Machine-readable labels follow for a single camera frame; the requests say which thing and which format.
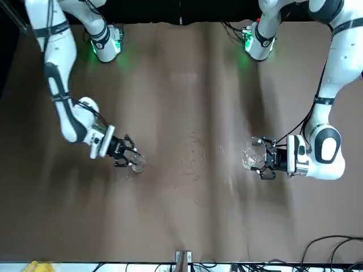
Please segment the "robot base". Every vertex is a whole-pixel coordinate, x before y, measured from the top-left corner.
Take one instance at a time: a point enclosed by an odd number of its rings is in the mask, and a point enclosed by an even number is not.
[[[102,62],[111,62],[118,54],[122,53],[124,31],[112,25],[107,26],[109,29],[109,39],[103,45],[99,41],[91,40],[93,51]]]

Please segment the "black cable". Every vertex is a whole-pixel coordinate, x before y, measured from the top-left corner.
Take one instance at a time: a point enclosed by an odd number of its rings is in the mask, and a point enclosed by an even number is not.
[[[100,15],[104,21],[104,23],[107,25],[106,19],[104,18],[103,14],[96,8],[96,6],[90,1],[90,0],[85,0],[86,5],[89,7],[89,9],[97,15]],[[89,42],[91,40],[91,38],[89,38],[87,41],[85,40],[85,34],[88,33],[85,27],[85,30],[83,31],[83,41],[84,42]]]
[[[154,272],[157,272],[157,270],[158,270],[158,268],[161,266],[161,264],[159,264],[158,266],[157,266],[157,268],[155,268],[155,270],[154,270]]]
[[[287,132],[284,136],[282,136],[276,143],[280,143],[283,139],[285,139],[289,134],[291,134],[292,132],[294,132],[299,126],[301,126],[302,123],[304,123],[305,118],[303,120],[301,120],[300,123],[297,124],[296,127],[294,127],[292,130],[290,130],[289,132]]]
[[[109,123],[106,121],[106,119],[99,112],[95,111],[94,108],[88,106],[87,104],[83,103],[82,101],[77,101],[76,105],[80,105],[82,108],[87,109],[88,111],[93,113],[93,115],[95,117],[97,117],[98,119],[100,119],[101,122],[103,123],[103,125],[105,125],[106,127],[109,125]]]
[[[355,267],[357,265],[362,265],[362,264],[363,264],[363,261],[359,261],[359,262],[354,263],[353,265],[351,265],[350,267],[348,267],[347,269],[344,269],[344,270],[351,270],[353,267]]]
[[[363,242],[363,239],[357,237],[357,238],[349,238],[346,239],[342,242],[340,242],[333,250],[333,252],[331,253],[331,258],[330,258],[330,269],[333,269],[333,260],[334,260],[334,255],[336,253],[336,251],[338,250],[338,248],[340,248],[342,245],[344,245],[345,243],[349,242],[349,241],[359,241],[359,242]]]
[[[217,263],[214,262],[214,265],[208,266],[208,265],[204,265],[203,263],[199,263],[199,265],[203,266],[204,268],[215,268],[217,266]]]
[[[363,240],[363,237],[353,237],[353,236],[347,236],[347,235],[328,235],[328,236],[323,236],[323,237],[317,238],[317,239],[311,241],[310,243],[308,243],[308,245],[306,246],[306,248],[304,250],[304,253],[302,255],[302,258],[301,258],[300,267],[303,267],[304,260],[305,260],[305,257],[306,257],[306,253],[307,253],[309,247],[311,247],[311,245],[313,245],[314,243],[316,243],[318,241],[325,240],[325,239],[330,239],[330,238],[344,238],[344,239]]]
[[[48,1],[48,13],[47,13],[47,29],[49,30],[50,27],[53,25],[53,13],[54,13],[54,0]],[[43,62],[45,62],[45,52],[48,48],[48,42],[49,42],[50,35],[46,35],[44,37],[44,43],[43,43]]]
[[[288,262],[285,262],[285,261],[282,261],[282,260],[279,260],[279,259],[272,259],[270,261],[268,261],[267,263],[264,264],[264,267],[267,266],[267,265],[271,265],[273,264],[273,262],[279,262],[279,263],[282,263],[284,265],[287,265],[287,266],[290,266],[292,268],[295,268],[297,271],[304,271],[304,272],[308,272],[307,269],[301,267],[301,266],[297,266],[297,265],[293,265],[291,263],[288,263]]]
[[[101,15],[103,18],[102,13],[96,8],[96,6],[90,1],[90,0],[85,0],[86,5],[88,5],[88,7],[90,8],[90,10],[97,15]]]
[[[104,266],[106,264],[106,262],[100,262],[98,264],[98,266],[92,271],[92,272],[96,272],[97,270],[99,270],[102,266]]]
[[[203,268],[205,271],[210,272],[210,270],[202,265],[198,265],[196,263],[191,263],[191,268],[194,269],[194,266]]]
[[[226,25],[224,25],[223,23],[221,23],[223,28],[225,29],[226,33],[227,33],[227,36],[229,38],[229,40],[234,44],[234,45],[237,45],[237,46],[240,46],[243,42],[242,38],[239,37],[235,32],[234,32],[234,35],[235,36],[232,36],[232,34],[229,32],[228,28]]]
[[[307,142],[308,144],[310,144],[309,142],[308,142],[308,140],[306,139],[306,137],[305,137],[305,128],[306,128],[306,125],[307,125],[307,123],[308,123],[308,121],[309,121],[309,119],[310,119],[310,117],[311,117],[311,115],[312,115],[312,113],[313,113],[313,110],[314,110],[314,106],[315,106],[315,99],[316,98],[318,98],[318,96],[319,96],[319,93],[320,93],[320,87],[321,87],[321,85],[322,85],[322,80],[323,80],[323,75],[324,75],[324,72],[325,72],[325,66],[326,66],[326,63],[325,63],[325,65],[324,65],[324,68],[323,68],[323,71],[322,71],[322,74],[320,75],[320,80],[319,80],[319,85],[318,85],[318,89],[317,89],[317,91],[316,91],[316,93],[315,93],[315,95],[314,95],[314,102],[313,102],[313,104],[311,105],[311,108],[310,108],[310,110],[309,110],[309,112],[307,113],[307,115],[304,117],[304,119],[303,120],[301,120],[301,122],[296,126],[296,127],[294,127],[290,132],[288,132],[288,133],[286,133],[284,136],[282,136],[276,143],[279,143],[279,142],[281,142],[283,139],[285,139],[290,133],[292,133],[292,132],[294,132],[295,131],[295,129],[297,129],[299,126],[301,126],[301,129],[300,129],[300,132],[299,132],[299,135],[301,135],[302,134],[302,136],[304,137],[304,140],[305,140],[305,142]]]
[[[230,28],[234,31],[243,32],[242,29],[233,27],[230,22],[222,22],[222,24],[225,24],[228,28]]]

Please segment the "yellow object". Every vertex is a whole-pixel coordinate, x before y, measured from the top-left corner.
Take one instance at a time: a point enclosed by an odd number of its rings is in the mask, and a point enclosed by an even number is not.
[[[32,261],[24,272],[55,272],[50,263],[38,263],[37,261]]]

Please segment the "white robot link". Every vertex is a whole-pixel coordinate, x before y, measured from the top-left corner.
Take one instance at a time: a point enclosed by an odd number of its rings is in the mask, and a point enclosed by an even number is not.
[[[113,60],[121,52],[123,33],[107,25],[96,8],[106,0],[25,0],[30,24],[44,53],[44,75],[61,123],[64,138],[71,143],[86,143],[90,158],[113,157],[116,167],[135,166],[141,155],[125,135],[115,137],[115,127],[99,114],[97,103],[83,97],[75,105],[68,90],[69,74],[77,49],[63,11],[78,18],[92,39],[98,59]]]
[[[251,36],[245,50],[253,59],[261,61],[267,58],[281,23],[280,10],[293,2],[259,0],[263,12],[260,22],[245,29],[250,30]],[[357,79],[363,71],[363,1],[309,0],[309,14],[330,27],[330,51],[307,116],[280,140],[262,137],[252,144],[263,145],[266,150],[264,166],[251,167],[262,179],[274,179],[275,170],[287,172],[289,176],[323,180],[338,179],[344,172],[341,136],[329,124],[328,117],[339,90]],[[300,126],[300,134],[290,135]],[[286,137],[286,149],[278,148],[281,146],[278,143]]]

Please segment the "brown table surface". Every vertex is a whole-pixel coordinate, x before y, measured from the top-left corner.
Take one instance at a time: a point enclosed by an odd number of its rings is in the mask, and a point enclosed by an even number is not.
[[[90,96],[149,162],[145,172],[91,160],[67,143],[31,32],[21,37],[0,101],[0,260],[299,261],[312,239],[363,235],[363,85],[345,86],[330,121],[347,166],[337,181],[261,181],[242,166],[251,135],[280,137],[307,113],[329,45],[318,23],[284,23],[265,62],[218,23],[125,27],[124,54],[100,63],[73,27],[75,99]],[[338,240],[311,248],[326,262]],[[339,262],[361,257],[346,244]]]

